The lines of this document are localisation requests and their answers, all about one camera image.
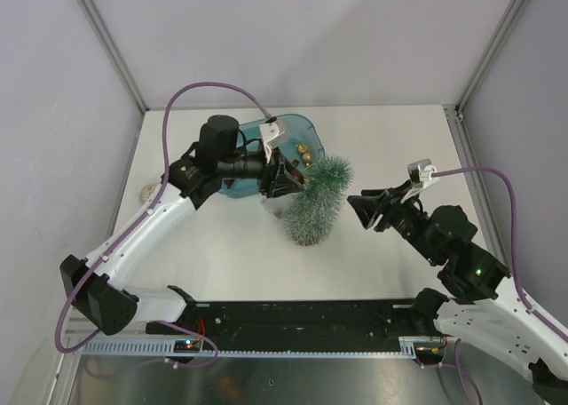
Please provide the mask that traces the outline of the clear battery box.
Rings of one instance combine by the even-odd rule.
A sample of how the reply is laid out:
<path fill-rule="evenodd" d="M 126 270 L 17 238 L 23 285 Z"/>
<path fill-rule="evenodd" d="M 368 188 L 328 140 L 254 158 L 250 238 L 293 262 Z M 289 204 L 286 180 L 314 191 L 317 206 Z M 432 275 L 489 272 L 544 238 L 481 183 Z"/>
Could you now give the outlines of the clear battery box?
<path fill-rule="evenodd" d="M 285 196 L 280 198 L 264 198 L 261 204 L 275 218 L 283 218 L 289 208 L 289 199 Z"/>

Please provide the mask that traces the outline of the small frosted christmas tree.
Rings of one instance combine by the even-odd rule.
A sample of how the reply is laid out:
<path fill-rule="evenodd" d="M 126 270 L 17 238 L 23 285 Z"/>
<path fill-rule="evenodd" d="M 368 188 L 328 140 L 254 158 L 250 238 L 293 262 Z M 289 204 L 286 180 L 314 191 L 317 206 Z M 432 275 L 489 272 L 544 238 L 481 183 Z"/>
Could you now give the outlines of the small frosted christmas tree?
<path fill-rule="evenodd" d="M 343 207 L 354 171 L 339 155 L 327 155 L 305 172 L 304 191 L 295 195 L 284 216 L 287 238 L 298 246 L 324 242 Z"/>

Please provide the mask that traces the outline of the silver gold bauble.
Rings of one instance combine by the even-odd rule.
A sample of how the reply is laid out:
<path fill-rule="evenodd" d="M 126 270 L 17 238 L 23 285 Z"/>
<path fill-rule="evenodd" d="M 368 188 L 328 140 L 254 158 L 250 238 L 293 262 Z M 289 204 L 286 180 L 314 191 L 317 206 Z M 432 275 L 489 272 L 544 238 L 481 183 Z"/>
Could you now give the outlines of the silver gold bauble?
<path fill-rule="evenodd" d="M 145 203 L 150 200 L 153 197 L 155 189 L 157 187 L 158 186 L 156 184 L 147 184 L 143 186 L 139 193 L 140 202 Z"/>

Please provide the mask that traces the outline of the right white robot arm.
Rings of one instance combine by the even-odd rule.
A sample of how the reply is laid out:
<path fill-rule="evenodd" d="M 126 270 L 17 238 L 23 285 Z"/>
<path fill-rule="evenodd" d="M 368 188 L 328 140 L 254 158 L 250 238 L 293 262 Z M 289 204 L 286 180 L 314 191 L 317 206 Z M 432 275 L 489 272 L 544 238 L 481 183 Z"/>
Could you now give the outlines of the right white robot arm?
<path fill-rule="evenodd" d="M 458 205 L 422 210 L 408 186 L 347 201 L 365 229 L 394 229 L 432 266 L 446 292 L 423 290 L 409 313 L 420 335 L 441 331 L 502 361 L 548 404 L 567 402 L 567 328 L 526 293 L 509 268 L 474 243 Z"/>

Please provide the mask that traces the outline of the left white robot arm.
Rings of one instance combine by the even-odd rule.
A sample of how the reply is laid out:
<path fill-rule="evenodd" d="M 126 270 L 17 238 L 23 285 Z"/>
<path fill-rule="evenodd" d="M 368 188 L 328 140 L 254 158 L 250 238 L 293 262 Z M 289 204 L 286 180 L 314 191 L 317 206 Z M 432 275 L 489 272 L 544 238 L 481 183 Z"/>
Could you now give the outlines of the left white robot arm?
<path fill-rule="evenodd" d="M 112 336 L 132 322 L 166 322 L 179 334 L 190 331 L 196 312 L 180 288 L 134 290 L 132 275 L 149 251 L 184 218 L 194 214 L 226 179 L 253 179 L 267 198 L 303 190 L 303 174 L 281 150 L 289 139 L 284 122 L 273 118 L 259 126 L 259 149 L 239 147 L 239 122 L 213 115 L 200 136 L 167 166 L 160 188 L 129 224 L 79 259 L 68 256 L 60 265 L 64 288 L 73 307 L 99 331 Z"/>

